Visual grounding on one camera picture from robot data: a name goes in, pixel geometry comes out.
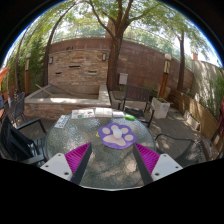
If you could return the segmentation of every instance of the paw print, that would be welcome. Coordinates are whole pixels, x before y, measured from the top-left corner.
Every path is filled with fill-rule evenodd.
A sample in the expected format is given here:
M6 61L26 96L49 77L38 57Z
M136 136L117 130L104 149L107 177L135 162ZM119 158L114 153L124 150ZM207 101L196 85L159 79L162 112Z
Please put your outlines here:
M120 129L122 136L116 139L113 135L113 129ZM132 132L131 128L126 125L120 125L117 123L110 123L107 126L100 127L98 130L101 141L111 148L125 149L133 144L137 137Z

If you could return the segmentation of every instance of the raised planter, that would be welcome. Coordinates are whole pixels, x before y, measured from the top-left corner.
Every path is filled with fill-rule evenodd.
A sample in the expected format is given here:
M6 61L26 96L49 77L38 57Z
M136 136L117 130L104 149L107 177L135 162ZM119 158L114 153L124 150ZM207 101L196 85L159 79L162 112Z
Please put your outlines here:
M170 108L170 103L166 100L162 99L163 102L160 102L158 98L152 98L152 106L155 109L154 117L159 118L166 118L167 112Z
M191 115L188 116L187 123L190 124L195 130L199 130L200 123L197 122Z

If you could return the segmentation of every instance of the wall light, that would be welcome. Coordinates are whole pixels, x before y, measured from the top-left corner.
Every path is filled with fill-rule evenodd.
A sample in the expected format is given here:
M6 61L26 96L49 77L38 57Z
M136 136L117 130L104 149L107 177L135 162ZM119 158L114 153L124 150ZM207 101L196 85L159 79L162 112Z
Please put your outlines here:
M53 64L53 57L49 58L49 64Z
M107 59L107 53L103 53L102 61L106 61Z

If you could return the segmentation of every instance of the potted plant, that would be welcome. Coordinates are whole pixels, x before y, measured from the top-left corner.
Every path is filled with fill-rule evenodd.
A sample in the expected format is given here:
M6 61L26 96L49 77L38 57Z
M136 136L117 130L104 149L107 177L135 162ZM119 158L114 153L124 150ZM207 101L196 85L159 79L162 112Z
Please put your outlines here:
M149 91L150 91L149 102L152 102L152 98L157 97L157 95L158 95L158 91L155 90L156 84L148 85L148 84L144 83L144 87L149 89Z
M192 114L188 116L187 123L190 124L195 130L199 130L200 123L196 120L196 118Z
M152 106L155 109L154 117L155 118L165 118L167 112L170 108L170 103L168 103L163 98L153 97L152 98Z

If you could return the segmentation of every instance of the outdoor lamp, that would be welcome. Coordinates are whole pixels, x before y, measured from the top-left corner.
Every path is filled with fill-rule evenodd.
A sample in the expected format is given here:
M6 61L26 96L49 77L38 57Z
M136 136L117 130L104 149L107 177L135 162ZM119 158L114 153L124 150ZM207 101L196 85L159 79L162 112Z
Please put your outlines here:
M170 61L171 61L171 55L170 54L165 54L165 66L164 66L164 74L169 74L170 71Z
M30 61L31 53L26 55L26 64L25 64L25 71L29 70L29 61Z
M103 53L102 61L106 61L107 53Z
M53 57L49 58L49 64L53 64Z
M170 61L171 61L171 55L170 54L165 54L165 66L164 66L164 71L163 71L163 79L162 79L162 84L159 90L159 95L158 97L163 97L166 89L166 83L167 83L167 77L170 72Z

